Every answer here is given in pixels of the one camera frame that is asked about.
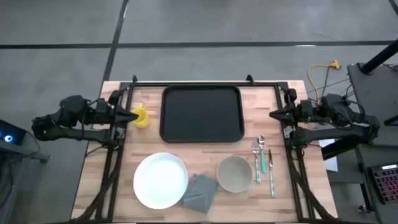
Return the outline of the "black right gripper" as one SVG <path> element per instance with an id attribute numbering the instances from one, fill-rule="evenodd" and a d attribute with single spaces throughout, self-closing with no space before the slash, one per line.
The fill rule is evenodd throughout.
<path id="1" fill-rule="evenodd" d="M 312 104 L 298 104 L 295 108 L 294 106 L 287 105 L 282 109 L 271 111 L 269 113 L 271 118 L 274 118 L 285 125 L 294 125 L 296 123 L 310 122 L 315 116 L 314 107 Z"/>

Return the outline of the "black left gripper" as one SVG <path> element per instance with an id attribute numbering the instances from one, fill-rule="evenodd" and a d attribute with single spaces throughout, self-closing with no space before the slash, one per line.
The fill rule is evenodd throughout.
<path id="1" fill-rule="evenodd" d="M 122 126 L 136 120 L 138 117 L 138 114 L 132 113 L 120 105 L 97 104 L 93 115 L 93 124 L 112 124 L 115 121 L 116 126 Z"/>

